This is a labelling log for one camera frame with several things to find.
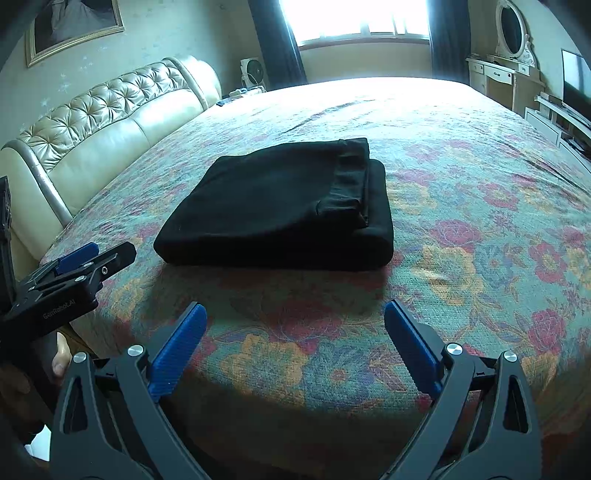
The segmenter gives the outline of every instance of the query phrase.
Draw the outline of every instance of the human hand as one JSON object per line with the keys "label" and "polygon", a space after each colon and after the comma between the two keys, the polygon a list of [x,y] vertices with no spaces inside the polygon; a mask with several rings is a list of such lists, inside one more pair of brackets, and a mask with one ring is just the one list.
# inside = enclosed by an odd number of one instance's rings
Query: human hand
{"label": "human hand", "polygon": [[[56,385],[61,385],[71,360],[66,338],[57,332],[57,353],[51,363],[52,380]],[[43,428],[38,404],[31,398],[33,390],[34,386],[22,371],[9,363],[0,365],[0,409],[22,440]]]}

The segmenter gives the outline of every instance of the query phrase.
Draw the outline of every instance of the tufted leather headboard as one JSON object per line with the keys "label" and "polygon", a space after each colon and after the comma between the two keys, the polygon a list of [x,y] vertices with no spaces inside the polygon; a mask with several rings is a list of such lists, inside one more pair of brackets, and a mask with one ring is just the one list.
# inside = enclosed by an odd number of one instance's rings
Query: tufted leather headboard
{"label": "tufted leather headboard", "polygon": [[149,148],[220,100],[213,69],[166,58],[60,105],[0,151],[17,276],[36,268],[86,203]]}

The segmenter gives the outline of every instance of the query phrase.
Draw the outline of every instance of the window sill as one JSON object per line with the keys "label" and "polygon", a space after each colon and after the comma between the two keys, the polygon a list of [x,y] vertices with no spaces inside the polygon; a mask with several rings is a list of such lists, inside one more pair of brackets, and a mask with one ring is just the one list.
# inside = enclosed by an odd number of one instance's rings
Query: window sill
{"label": "window sill", "polygon": [[429,45],[428,38],[417,37],[360,37],[360,38],[338,38],[334,40],[312,40],[300,46],[300,51],[311,50],[312,48],[332,47],[334,45],[347,45],[350,43],[417,43]]}

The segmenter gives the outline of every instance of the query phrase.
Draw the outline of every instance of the framed photo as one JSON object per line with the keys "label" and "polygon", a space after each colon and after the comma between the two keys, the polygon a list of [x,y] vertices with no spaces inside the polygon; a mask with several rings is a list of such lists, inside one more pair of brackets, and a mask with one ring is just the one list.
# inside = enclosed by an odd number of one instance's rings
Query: framed photo
{"label": "framed photo", "polygon": [[27,32],[27,66],[72,45],[123,30],[117,0],[51,0]]}

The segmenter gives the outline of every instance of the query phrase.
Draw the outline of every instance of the blue gripper pad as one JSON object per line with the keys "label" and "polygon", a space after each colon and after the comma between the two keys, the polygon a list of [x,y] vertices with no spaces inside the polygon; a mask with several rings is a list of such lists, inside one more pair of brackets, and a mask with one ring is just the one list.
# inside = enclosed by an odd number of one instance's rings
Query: blue gripper pad
{"label": "blue gripper pad", "polygon": [[78,250],[74,250],[71,254],[62,257],[57,265],[56,274],[63,275],[64,273],[71,272],[92,260],[98,254],[99,246],[97,244],[92,242],[86,244]]}
{"label": "blue gripper pad", "polygon": [[148,392],[155,403],[160,397],[173,392],[206,327],[205,308],[193,302],[185,310],[176,330],[152,362]]}
{"label": "blue gripper pad", "polygon": [[384,325],[417,389],[435,400],[442,389],[439,362],[405,311],[394,301],[386,305]]}

